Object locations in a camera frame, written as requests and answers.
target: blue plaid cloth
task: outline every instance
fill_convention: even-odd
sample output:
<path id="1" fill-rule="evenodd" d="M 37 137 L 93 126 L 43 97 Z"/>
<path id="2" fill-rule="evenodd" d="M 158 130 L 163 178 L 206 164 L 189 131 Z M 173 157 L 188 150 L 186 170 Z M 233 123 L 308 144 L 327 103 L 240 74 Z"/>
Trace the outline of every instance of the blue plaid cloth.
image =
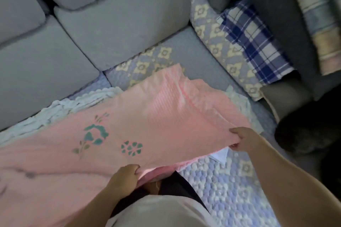
<path id="1" fill-rule="evenodd" d="M 292 72 L 290 61 L 250 0 L 242 0 L 217 18 L 225 38 L 244 49 L 243 55 L 258 80 L 268 85 Z"/>

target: black pants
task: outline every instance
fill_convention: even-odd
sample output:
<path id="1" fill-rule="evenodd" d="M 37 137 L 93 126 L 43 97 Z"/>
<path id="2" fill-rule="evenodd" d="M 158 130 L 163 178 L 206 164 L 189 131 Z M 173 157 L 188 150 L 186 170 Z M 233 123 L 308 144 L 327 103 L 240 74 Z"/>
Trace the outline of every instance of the black pants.
<path id="1" fill-rule="evenodd" d="M 118 202 L 117 206 L 113 210 L 113 213 L 111 214 L 111 217 L 114 217 L 115 215 L 126 209 L 128 206 L 147 195 L 149 195 L 149 193 L 143 187 L 139 187 L 138 189 L 134 190 L 133 193 Z M 199 202 L 207 210 L 206 206 L 204 205 L 198 194 L 195 192 L 195 190 L 192 188 L 190 183 L 188 183 L 176 171 L 168 178 L 162 180 L 159 195 L 188 197 Z"/>

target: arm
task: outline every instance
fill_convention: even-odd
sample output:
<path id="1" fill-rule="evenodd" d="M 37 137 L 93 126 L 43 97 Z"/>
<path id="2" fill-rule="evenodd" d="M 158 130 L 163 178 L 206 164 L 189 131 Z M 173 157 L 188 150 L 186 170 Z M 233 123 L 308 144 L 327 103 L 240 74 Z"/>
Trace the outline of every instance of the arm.
<path id="1" fill-rule="evenodd" d="M 65 227 L 105 227 L 117 203 L 135 189 L 138 168 L 130 164 L 119 169 L 108 185 Z"/>
<path id="2" fill-rule="evenodd" d="M 341 203 L 325 186 L 287 161 L 253 130 L 230 131 L 241 138 L 240 144 L 232 149 L 249 154 L 281 226 L 340 226 Z"/>

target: hand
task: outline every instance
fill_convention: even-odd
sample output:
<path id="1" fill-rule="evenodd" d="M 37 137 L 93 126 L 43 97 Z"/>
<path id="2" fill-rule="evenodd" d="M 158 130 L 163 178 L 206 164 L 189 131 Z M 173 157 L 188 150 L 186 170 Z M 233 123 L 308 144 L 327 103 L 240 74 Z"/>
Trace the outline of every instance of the hand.
<path id="1" fill-rule="evenodd" d="M 249 153 L 255 150 L 260 144 L 268 144 L 267 140 L 265 140 L 262 136 L 258 135 L 256 132 L 254 132 L 254 130 L 250 128 L 231 128 L 230 132 L 237 134 L 240 138 L 240 143 L 230 146 L 230 148 L 234 151 Z"/>
<path id="2" fill-rule="evenodd" d="M 139 165 L 129 164 L 121 167 L 110 179 L 105 192 L 115 195 L 119 199 L 130 195 L 136 188 L 140 174 L 135 173 Z"/>

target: pink blanket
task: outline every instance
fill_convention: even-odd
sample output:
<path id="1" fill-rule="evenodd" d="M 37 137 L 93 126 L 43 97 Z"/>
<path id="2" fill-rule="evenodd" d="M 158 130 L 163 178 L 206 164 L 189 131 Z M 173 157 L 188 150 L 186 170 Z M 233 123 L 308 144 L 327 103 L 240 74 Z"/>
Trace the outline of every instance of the pink blanket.
<path id="1" fill-rule="evenodd" d="M 175 65 L 115 98 L 0 149 L 2 226 L 63 226 L 121 166 L 139 185 L 239 140 L 247 119 L 222 91 Z"/>

